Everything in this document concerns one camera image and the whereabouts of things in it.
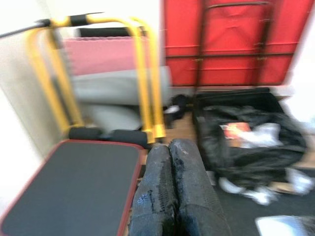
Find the black foam grip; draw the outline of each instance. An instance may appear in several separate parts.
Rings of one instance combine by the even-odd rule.
[[[73,127],[69,130],[70,139],[99,140],[102,131],[98,128]]]
[[[148,139],[145,132],[139,130],[114,130],[108,139],[112,142],[137,144],[144,148],[147,147]]]
[[[89,25],[89,22],[87,21],[87,15],[74,15],[70,16],[70,22],[72,26],[86,26]]]
[[[42,23],[44,27],[49,27],[51,25],[51,20],[50,19],[42,19],[42,20],[38,20],[36,22]]]
[[[127,37],[127,28],[80,28],[81,37]]]

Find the yellow metal frame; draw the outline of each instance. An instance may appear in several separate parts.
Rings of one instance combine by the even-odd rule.
[[[128,20],[122,20],[118,18],[106,18],[100,17],[95,14],[86,15],[88,24],[107,23],[107,22],[119,22],[127,27],[127,30],[134,38],[135,53],[136,53],[136,71],[138,74],[138,89],[139,89],[139,102],[140,113],[143,120],[143,131],[147,133],[148,143],[154,143],[155,138],[165,137],[165,129],[162,116],[161,94],[160,94],[160,80],[159,80],[159,66],[158,66],[158,51],[156,38],[151,28],[143,21],[132,17],[132,20],[139,22],[148,34],[149,38],[149,51],[150,51],[150,75],[152,78],[152,95],[153,95],[153,114],[154,114],[154,127],[151,120],[150,112],[150,97],[148,94],[148,82],[147,73],[145,67],[144,46],[141,42],[141,32],[139,28],[134,27]],[[51,20],[52,28],[70,27],[70,17],[64,17],[62,19]],[[52,59],[52,65],[57,72],[58,82],[60,84],[65,103],[69,108],[70,115],[74,121],[74,125],[82,126],[83,120],[81,118],[80,111],[75,101],[71,84],[65,66],[59,55],[56,42],[52,38],[52,28],[49,29],[49,35],[46,38],[48,52]],[[66,132],[70,127],[69,122],[66,119],[66,115],[62,108],[58,96],[54,90],[52,83],[50,82],[49,73],[43,63],[38,49],[36,48],[36,36],[44,28],[30,30],[27,37],[27,49],[30,56],[33,67],[35,68],[37,77],[42,84],[44,92],[48,98],[48,102],[52,107],[54,116],[58,122],[58,125],[62,132]]]
[[[153,101],[153,119],[154,119],[154,130],[155,138],[165,137],[165,126],[163,122],[162,113],[162,102],[161,102],[161,86],[160,86],[160,74],[159,74],[159,57],[158,57],[158,46],[157,38],[151,29],[151,27],[140,20],[137,17],[131,17],[133,21],[141,24],[144,31],[147,33],[149,39],[149,55],[150,55],[150,76],[151,76],[151,91],[152,91],[152,101]]]
[[[61,102],[58,99],[58,95],[54,89],[54,85],[51,82],[50,75],[46,69],[44,60],[40,54],[40,51],[36,47],[36,36],[42,30],[32,29],[26,32],[26,50],[27,54],[30,57],[30,61],[32,66],[35,69],[35,73],[37,75],[37,79],[39,80],[48,100],[48,103],[52,109],[53,115],[57,121],[57,124],[61,130],[61,132],[66,133],[69,129],[69,122],[64,113]]]

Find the black bag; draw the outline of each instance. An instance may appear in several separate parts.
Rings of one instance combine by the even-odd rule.
[[[276,147],[230,147],[220,125],[246,122],[253,129],[264,123],[280,125]],[[193,123],[206,167],[238,186],[254,188],[285,176],[285,168],[298,162],[306,142],[268,88],[207,92],[196,96]]]

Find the foam padding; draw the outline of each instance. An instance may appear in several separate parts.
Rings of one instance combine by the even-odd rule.
[[[117,28],[79,28],[80,37],[127,37],[128,30],[125,27]]]
[[[121,236],[140,150],[125,144],[61,143],[5,216],[7,236]]]
[[[129,236],[174,236],[176,197],[167,146],[151,149],[134,195]]]
[[[169,148],[179,201],[179,235],[230,236],[197,146],[190,140],[175,139]]]
[[[69,130],[69,139],[98,140],[102,130],[94,127],[72,127]]]
[[[137,144],[143,148],[147,148],[148,146],[147,133],[140,130],[116,129],[111,133],[109,141]]]

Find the black foam roller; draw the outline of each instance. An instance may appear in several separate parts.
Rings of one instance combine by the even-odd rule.
[[[151,149],[132,203],[129,236],[174,236],[177,200],[167,146]]]
[[[179,235],[230,236],[229,226],[197,146],[190,140],[176,139],[169,148],[179,201]]]
[[[69,138],[77,140],[98,140],[102,131],[99,128],[72,127]]]
[[[137,144],[144,148],[146,148],[148,143],[147,134],[139,130],[116,129],[110,134],[110,138],[107,140],[112,142]]]
[[[126,37],[129,33],[126,28],[80,28],[80,37]]]

